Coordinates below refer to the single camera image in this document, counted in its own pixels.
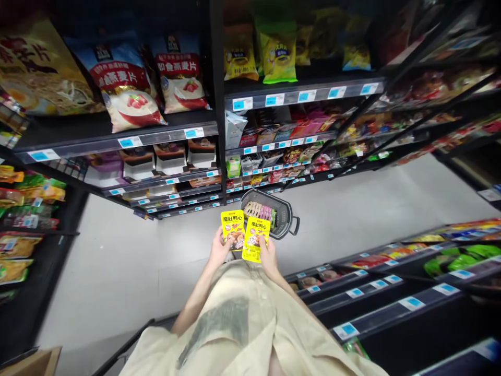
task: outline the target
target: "beige dress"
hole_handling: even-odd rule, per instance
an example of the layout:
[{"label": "beige dress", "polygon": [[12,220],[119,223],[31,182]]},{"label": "beige dress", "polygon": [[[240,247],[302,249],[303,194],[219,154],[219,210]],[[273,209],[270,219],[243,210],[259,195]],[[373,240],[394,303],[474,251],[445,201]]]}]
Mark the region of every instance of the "beige dress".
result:
[{"label": "beige dress", "polygon": [[120,375],[267,376],[281,371],[287,376],[387,375],[358,354],[346,354],[259,264],[239,260],[219,268],[200,316],[181,337],[160,327],[146,329]]}]

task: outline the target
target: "person's right hand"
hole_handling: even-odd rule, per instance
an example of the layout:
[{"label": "person's right hand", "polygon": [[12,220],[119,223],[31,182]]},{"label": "person's right hand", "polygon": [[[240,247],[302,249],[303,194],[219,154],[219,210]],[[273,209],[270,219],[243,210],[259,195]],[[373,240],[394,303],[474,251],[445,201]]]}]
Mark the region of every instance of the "person's right hand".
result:
[{"label": "person's right hand", "polygon": [[268,245],[266,246],[265,237],[259,237],[259,246],[261,247],[261,265],[265,270],[266,275],[271,280],[276,277],[280,277],[280,272],[278,271],[277,254],[275,252],[275,244],[268,239]]}]

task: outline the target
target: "shopping basket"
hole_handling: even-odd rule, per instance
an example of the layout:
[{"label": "shopping basket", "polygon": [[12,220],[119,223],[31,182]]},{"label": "shopping basket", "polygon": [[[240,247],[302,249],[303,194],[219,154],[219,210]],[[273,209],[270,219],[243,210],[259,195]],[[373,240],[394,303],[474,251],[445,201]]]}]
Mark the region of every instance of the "shopping basket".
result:
[{"label": "shopping basket", "polygon": [[[254,201],[262,205],[269,206],[277,212],[277,220],[275,228],[270,232],[270,236],[274,239],[282,239],[287,232],[294,236],[299,230],[299,217],[292,215],[292,207],[287,201],[276,198],[268,193],[261,192],[255,188],[248,190],[240,200],[240,209],[243,210],[249,201]],[[292,218],[296,219],[296,228],[291,231]]]}]

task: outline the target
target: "floor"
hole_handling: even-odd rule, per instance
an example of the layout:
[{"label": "floor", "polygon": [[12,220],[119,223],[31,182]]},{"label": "floor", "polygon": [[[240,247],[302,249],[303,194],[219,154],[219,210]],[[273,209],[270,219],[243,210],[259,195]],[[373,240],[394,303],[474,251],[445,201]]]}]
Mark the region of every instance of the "floor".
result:
[{"label": "floor", "polygon": [[[283,274],[499,215],[432,156],[279,196],[301,218],[297,236],[277,242]],[[38,338],[42,348],[63,346],[57,375],[92,374],[148,319],[179,311],[205,265],[220,212],[232,208],[237,204],[152,222],[90,197]]]}]

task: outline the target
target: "hand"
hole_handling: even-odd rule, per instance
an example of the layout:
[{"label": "hand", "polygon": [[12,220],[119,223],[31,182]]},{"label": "hand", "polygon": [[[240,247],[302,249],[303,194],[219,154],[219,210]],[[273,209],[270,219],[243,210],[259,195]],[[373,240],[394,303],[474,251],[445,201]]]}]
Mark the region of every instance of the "hand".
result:
[{"label": "hand", "polygon": [[261,265],[265,270],[266,275],[271,280],[280,277],[280,272],[278,271],[277,254],[275,252],[275,244],[268,239],[268,245],[266,246],[266,240],[264,236],[259,237],[259,246],[261,247]]},{"label": "hand", "polygon": [[228,255],[232,244],[235,242],[235,238],[231,237],[228,239],[225,245],[222,244],[223,227],[220,226],[212,239],[212,248],[210,249],[210,256],[208,265],[213,268],[219,268],[223,263],[224,259]]}]

